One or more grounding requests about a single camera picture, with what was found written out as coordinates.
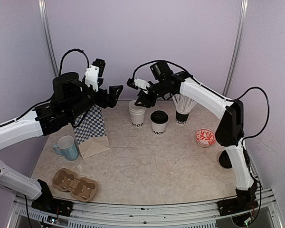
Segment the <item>black coffee cup lid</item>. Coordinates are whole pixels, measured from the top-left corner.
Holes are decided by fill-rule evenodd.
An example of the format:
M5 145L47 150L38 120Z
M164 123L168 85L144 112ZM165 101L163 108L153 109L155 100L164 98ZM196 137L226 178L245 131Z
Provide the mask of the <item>black coffee cup lid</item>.
M164 111L157 110L151 114L150 119L153 123L164 124L168 122L169 116Z

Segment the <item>white paper coffee cup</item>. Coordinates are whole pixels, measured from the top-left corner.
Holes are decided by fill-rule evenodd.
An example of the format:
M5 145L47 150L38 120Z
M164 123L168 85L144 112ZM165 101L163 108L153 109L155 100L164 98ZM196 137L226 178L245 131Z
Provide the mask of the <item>white paper coffee cup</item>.
M166 130L166 125L167 123L155 123L155 122L152 122L152 133L154 135L163 135L165 133L165 130Z

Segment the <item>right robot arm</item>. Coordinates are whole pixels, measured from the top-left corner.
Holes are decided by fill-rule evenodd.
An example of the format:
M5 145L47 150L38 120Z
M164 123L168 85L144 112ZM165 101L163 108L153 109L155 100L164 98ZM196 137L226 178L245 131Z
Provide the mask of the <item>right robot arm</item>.
M211 111L220 123L215 132L217 142L224 147L236 177L236 197L218 201L221 214L232 214L260 207L256 192L261 185L251 173L244 134L244 105L240 98L227 98L194 78L185 68L174 73L167 60L153 60L147 63L157 80L154 84L132 75L127 85L139 90L135 105L154 107L159 97L165 95L184 95Z

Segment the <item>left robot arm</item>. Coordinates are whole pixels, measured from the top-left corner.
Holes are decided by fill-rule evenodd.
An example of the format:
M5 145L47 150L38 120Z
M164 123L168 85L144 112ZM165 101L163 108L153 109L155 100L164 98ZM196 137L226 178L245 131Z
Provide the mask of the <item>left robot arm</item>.
M59 72L52 81L53 94L19 117L0 124L0 150L31 138L47 136L71 124L79 127L89 110L97 105L113 108L123 90L122 85L101 89L105 61L87 62L83 79L77 72ZM46 182L29 178L0 160L0 184L38 201L46 211L57 207Z

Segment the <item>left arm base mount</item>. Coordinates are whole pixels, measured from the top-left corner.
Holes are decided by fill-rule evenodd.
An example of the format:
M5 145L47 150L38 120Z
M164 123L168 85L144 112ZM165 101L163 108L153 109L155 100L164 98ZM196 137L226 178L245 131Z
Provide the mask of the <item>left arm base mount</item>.
M68 200L60 200L53 197L39 197L33 200L31 207L58 216L70 217L73 205L74 203Z

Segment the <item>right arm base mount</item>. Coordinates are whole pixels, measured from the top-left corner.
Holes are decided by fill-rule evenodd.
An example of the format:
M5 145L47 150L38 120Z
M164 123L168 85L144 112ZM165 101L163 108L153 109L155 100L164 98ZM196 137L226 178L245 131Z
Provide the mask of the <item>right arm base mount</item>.
M226 216L258 208L259 203L256 199L247 203L245 200L240 201L238 198L232 198L218 201L217 206L220 216Z

